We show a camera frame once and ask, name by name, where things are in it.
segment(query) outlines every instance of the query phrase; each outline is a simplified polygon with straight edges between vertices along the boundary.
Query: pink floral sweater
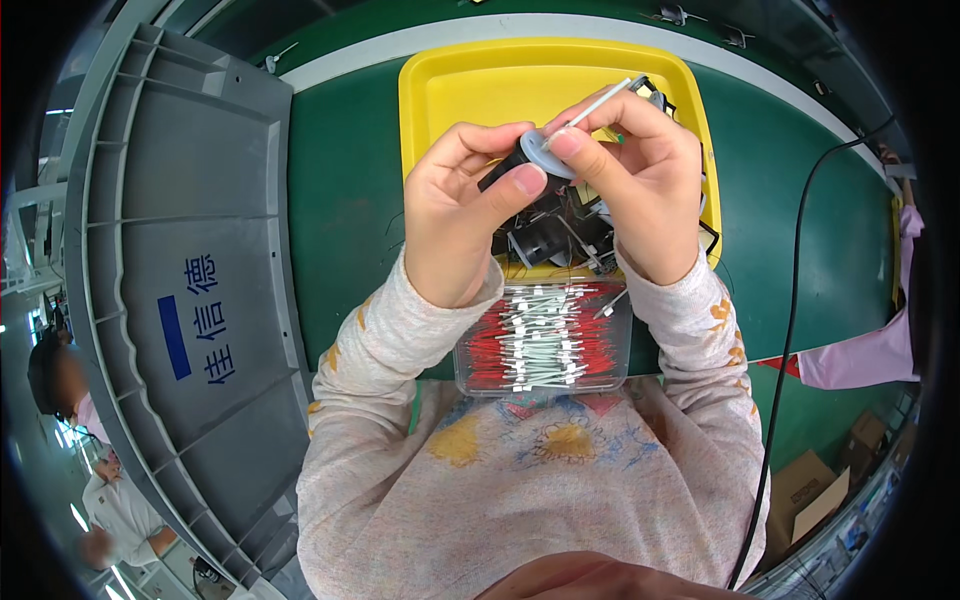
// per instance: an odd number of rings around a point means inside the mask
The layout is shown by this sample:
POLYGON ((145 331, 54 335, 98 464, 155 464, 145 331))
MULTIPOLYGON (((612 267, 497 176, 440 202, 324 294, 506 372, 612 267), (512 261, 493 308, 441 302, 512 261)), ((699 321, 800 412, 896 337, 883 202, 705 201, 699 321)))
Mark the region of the pink floral sweater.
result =
MULTIPOLYGON (((626 277, 662 383, 531 409, 415 380, 500 298, 503 275, 492 262, 470 306, 442 309, 401 253, 313 381, 298 551, 318 598, 472 598, 569 550, 726 585, 763 455, 736 315, 702 254, 670 286, 626 277)), ((763 553, 768 502, 741 580, 763 553)))

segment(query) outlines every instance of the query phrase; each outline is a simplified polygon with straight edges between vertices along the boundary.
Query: yellow tray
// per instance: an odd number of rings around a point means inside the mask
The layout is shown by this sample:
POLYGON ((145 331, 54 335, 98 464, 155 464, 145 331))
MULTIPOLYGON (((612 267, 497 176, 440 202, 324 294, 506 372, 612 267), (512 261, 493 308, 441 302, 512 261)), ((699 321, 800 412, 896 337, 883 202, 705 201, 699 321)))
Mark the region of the yellow tray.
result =
MULTIPOLYGON (((410 58, 398 80, 400 155, 403 177, 451 125, 467 121, 502 125, 513 121, 546 124, 557 114, 606 84, 646 73, 677 107, 674 117, 704 145, 703 190, 707 203, 701 220, 720 229, 720 191, 707 114, 689 67, 657 48, 598 39, 521 37, 457 44, 420 52, 410 58)), ((595 134, 606 139, 601 132, 595 134)), ((723 235, 708 256, 716 267, 723 235)), ((541 265, 530 274, 558 271, 541 265)))

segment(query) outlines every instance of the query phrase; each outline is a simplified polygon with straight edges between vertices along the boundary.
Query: cardboard box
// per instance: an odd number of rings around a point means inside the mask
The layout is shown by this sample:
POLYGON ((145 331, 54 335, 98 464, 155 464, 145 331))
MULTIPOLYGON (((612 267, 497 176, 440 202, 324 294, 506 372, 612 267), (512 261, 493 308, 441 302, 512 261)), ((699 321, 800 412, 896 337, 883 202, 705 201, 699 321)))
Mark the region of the cardboard box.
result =
POLYGON ((850 470, 837 477, 808 450, 778 471, 771 482, 764 568, 776 564, 787 549, 835 511, 850 488, 850 470))
POLYGON ((874 416, 869 410, 863 411, 860 418, 850 428, 850 435, 865 445, 871 452, 876 452, 887 433, 887 424, 874 416))
POLYGON ((909 421, 903 426, 903 432, 900 434, 900 441, 894 448, 894 465, 897 468, 903 468, 906 465, 906 459, 913 450, 913 443, 917 440, 917 423, 909 421))
POLYGON ((886 423, 869 410, 864 411, 853 424, 850 435, 840 449, 840 468, 850 468, 851 484, 856 485, 870 472, 886 433, 886 423))

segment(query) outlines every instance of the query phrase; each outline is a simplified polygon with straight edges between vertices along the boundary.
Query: red wire with white connector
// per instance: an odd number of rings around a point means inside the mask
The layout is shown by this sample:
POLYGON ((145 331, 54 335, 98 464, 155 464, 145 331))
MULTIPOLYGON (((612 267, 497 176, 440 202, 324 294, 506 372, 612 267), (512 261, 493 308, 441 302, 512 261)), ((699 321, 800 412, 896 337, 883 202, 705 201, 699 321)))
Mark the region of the red wire with white connector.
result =
POLYGON ((610 304, 622 290, 614 281, 506 286, 465 336, 468 388, 575 391, 609 379, 616 357, 610 304))

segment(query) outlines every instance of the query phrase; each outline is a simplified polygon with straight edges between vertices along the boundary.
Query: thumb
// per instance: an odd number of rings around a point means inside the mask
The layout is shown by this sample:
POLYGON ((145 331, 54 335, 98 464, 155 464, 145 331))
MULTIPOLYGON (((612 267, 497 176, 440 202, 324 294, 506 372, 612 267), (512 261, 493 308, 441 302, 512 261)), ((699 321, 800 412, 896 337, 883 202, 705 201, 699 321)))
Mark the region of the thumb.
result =
POLYGON ((623 165, 587 132, 573 127, 560 128, 547 144, 554 156, 572 167, 577 176, 603 198, 622 194, 634 182, 623 165))
POLYGON ((503 222, 526 208, 543 188, 546 173, 532 162, 514 167, 469 205, 471 228, 493 233, 503 222))

